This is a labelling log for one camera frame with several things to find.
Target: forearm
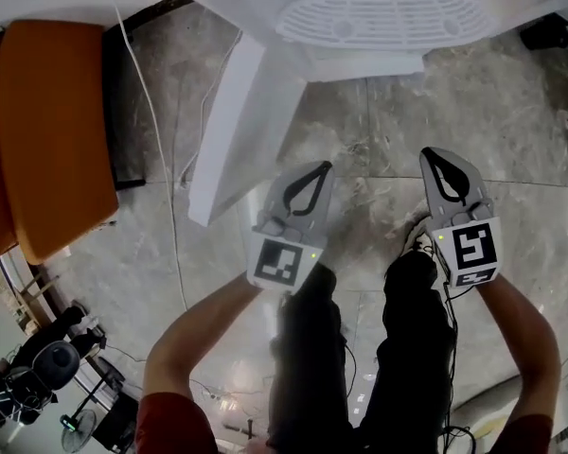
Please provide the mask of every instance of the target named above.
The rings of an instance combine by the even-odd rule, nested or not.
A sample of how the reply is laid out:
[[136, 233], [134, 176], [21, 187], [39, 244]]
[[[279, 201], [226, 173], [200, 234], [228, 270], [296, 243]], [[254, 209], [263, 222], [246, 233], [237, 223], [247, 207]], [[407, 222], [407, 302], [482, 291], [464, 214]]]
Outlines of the forearm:
[[502, 275], [477, 287], [524, 381], [559, 378], [555, 334], [542, 314]]
[[188, 377], [259, 293], [244, 274], [217, 289], [169, 327], [151, 349], [148, 366], [158, 364]]

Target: person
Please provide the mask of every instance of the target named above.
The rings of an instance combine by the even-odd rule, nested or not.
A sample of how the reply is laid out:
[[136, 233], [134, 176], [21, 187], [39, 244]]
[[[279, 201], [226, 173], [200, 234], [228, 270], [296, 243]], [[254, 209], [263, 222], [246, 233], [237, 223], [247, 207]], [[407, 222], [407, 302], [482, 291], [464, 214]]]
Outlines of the person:
[[[0, 359], [0, 428], [8, 418], [26, 426], [33, 424], [42, 412], [42, 399], [35, 393], [46, 390], [34, 375], [22, 375], [16, 381], [8, 382], [9, 374], [14, 369], [19, 369], [19, 372], [31, 369], [34, 359], [46, 346], [63, 340], [69, 328], [80, 324], [85, 316], [86, 311], [82, 306], [74, 304], [68, 307], [53, 323], [29, 338], [19, 348], [12, 362]], [[95, 345], [104, 343], [104, 336], [87, 329], [86, 333], [77, 335], [70, 343], [76, 348], [80, 358], [84, 358]], [[50, 402], [57, 402], [54, 393], [50, 395]]]
[[[425, 220], [407, 238], [385, 276], [382, 320], [387, 338], [363, 421], [348, 422], [346, 340], [332, 301], [334, 273], [317, 265], [279, 310], [269, 440], [277, 453], [417, 452], [435, 454], [451, 402], [456, 341], [437, 277]], [[551, 437], [560, 363], [546, 319], [502, 275], [477, 287], [522, 378], [519, 400], [492, 454], [544, 454]], [[137, 452], [217, 453], [202, 410], [193, 402], [194, 367], [260, 293], [243, 275], [173, 323], [153, 346], [137, 418]]]

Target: vent grille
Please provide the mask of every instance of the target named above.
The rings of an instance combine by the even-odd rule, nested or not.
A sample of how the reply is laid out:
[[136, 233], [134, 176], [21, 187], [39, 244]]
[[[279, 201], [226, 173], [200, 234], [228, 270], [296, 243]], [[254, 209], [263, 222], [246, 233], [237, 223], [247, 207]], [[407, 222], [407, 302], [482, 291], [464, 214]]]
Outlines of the vent grille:
[[380, 50], [467, 44], [492, 29], [477, 0], [300, 0], [275, 28], [305, 44]]

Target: person's right arm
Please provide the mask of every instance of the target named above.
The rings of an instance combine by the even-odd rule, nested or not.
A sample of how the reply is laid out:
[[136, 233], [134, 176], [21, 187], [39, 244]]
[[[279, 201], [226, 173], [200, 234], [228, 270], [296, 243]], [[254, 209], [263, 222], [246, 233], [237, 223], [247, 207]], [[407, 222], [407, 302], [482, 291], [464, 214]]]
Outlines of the person's right arm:
[[503, 333], [522, 378], [520, 398], [507, 423], [534, 414], [553, 419], [561, 366], [551, 326], [502, 275], [477, 289]]

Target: white panel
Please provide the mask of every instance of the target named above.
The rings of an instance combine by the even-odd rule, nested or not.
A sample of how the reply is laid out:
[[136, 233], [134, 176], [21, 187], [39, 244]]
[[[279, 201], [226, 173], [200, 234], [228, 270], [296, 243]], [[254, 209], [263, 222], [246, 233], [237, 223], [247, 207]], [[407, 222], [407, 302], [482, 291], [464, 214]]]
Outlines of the white panel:
[[325, 47], [416, 50], [466, 44], [494, 28], [477, 0], [300, 0], [276, 31]]
[[215, 97], [189, 192], [202, 225], [276, 172], [275, 159], [307, 82], [244, 35]]

